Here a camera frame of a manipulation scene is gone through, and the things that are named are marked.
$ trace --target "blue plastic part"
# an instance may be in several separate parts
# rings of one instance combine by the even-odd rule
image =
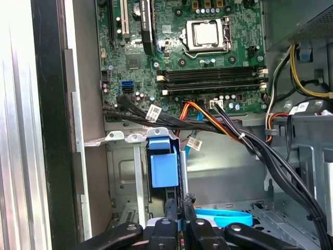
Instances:
[[[214,220],[218,227],[224,228],[231,223],[243,223],[249,227],[253,225],[253,216],[247,212],[217,209],[195,209],[200,219]]]
[[[157,137],[149,139],[149,149],[159,150],[159,149],[170,149],[170,138],[169,137]]]
[[[133,81],[122,81],[121,90],[122,90],[122,92],[133,92],[134,91],[134,82]]]
[[[151,180],[153,188],[178,186],[177,152],[165,155],[151,155]]]
[[[121,87],[134,87],[134,82],[133,81],[122,81],[121,82]]]

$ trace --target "gray metal panel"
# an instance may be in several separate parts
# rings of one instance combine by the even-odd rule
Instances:
[[[200,132],[197,139],[203,141],[201,149],[191,150],[187,161],[189,191],[197,205],[269,197],[266,169],[243,145],[209,132]]]
[[[95,1],[92,0],[73,0],[72,4],[78,71],[76,80],[80,86],[83,138],[87,141],[105,136],[104,117],[101,112],[96,10]],[[86,148],[84,154],[92,236],[94,236],[105,231],[112,209],[106,148],[105,146]]]
[[[264,0],[267,50],[287,47],[290,37],[330,6],[331,0]],[[317,46],[327,44],[327,41],[317,42]]]

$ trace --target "orange wire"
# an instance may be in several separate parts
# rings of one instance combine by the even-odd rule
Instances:
[[[288,114],[280,112],[280,113],[275,113],[275,114],[271,115],[268,119],[268,129],[272,129],[272,121],[278,116],[288,117]],[[272,139],[273,139],[273,137],[270,135],[266,142],[270,142]]]

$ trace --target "expansion slot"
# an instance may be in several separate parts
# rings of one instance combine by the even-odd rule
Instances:
[[[266,74],[266,70],[258,67],[211,68],[198,70],[158,71],[157,81],[193,82],[208,80],[227,80],[256,78]]]
[[[259,80],[164,84],[162,95],[207,94],[230,90],[257,90],[260,88],[266,88],[266,84]]]
[[[113,48],[116,47],[116,29],[114,28],[114,8],[113,8],[113,0],[107,1],[107,8],[109,13],[109,38],[110,38],[110,44]]]
[[[120,0],[121,29],[124,38],[130,38],[129,12],[127,10],[127,0]]]

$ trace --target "sata port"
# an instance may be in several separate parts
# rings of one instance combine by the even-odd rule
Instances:
[[[122,81],[121,90],[123,92],[133,92],[134,91],[134,82],[133,81]]]

